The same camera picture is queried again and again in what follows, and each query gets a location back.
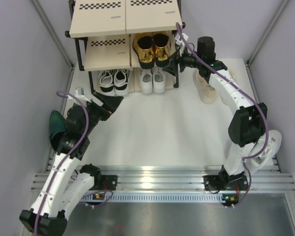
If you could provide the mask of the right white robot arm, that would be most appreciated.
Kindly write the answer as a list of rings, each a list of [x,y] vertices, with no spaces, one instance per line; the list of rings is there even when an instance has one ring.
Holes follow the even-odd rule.
[[[186,37],[176,36],[177,51],[170,56],[164,70],[176,75],[185,68],[195,68],[199,76],[211,86],[226,102],[233,118],[228,127],[231,148],[228,158],[216,175],[204,177],[205,189],[212,194],[220,191],[248,191],[252,171],[248,165],[261,156],[269,140],[266,120],[267,106],[245,93],[231,77],[220,60],[216,59],[215,43],[212,37],[200,37],[198,48],[192,50]]]

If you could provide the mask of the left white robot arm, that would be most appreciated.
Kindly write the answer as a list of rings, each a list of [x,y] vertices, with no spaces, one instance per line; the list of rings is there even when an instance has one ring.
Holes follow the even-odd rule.
[[[19,216],[24,227],[36,236],[63,235],[73,209],[82,199],[93,197],[105,204],[117,186],[116,175],[104,175],[93,164],[76,168],[90,145],[89,134],[99,122],[111,117],[124,97],[95,92],[93,98],[87,98],[78,90],[74,94],[59,91],[57,95],[71,98],[74,104],[66,117],[55,110],[50,114],[54,162],[36,200]]]

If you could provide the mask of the black white sneaker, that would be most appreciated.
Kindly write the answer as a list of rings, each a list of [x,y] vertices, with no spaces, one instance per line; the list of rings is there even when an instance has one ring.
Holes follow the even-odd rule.
[[[103,95],[115,96],[114,87],[115,70],[101,70],[98,73],[99,89]]]
[[[116,96],[125,96],[129,93],[130,70],[119,69],[114,75],[114,88]]]

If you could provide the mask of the white sneaker one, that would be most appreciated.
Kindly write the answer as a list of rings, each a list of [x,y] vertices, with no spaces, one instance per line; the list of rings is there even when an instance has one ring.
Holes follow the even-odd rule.
[[[153,92],[153,83],[152,83],[152,71],[151,69],[142,69],[137,70],[137,76],[139,79],[139,84],[141,92],[143,94],[150,94]]]
[[[166,73],[159,67],[152,69],[153,91],[162,94],[166,89]]]

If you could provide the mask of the gold loafer one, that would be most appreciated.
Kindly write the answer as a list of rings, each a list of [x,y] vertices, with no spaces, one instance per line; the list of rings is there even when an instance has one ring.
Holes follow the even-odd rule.
[[[155,32],[152,35],[155,50],[155,62],[157,67],[165,67],[169,64],[171,56],[171,40],[165,31]]]
[[[154,50],[151,33],[138,33],[134,36],[132,48],[137,55],[139,65],[148,70],[154,67]]]

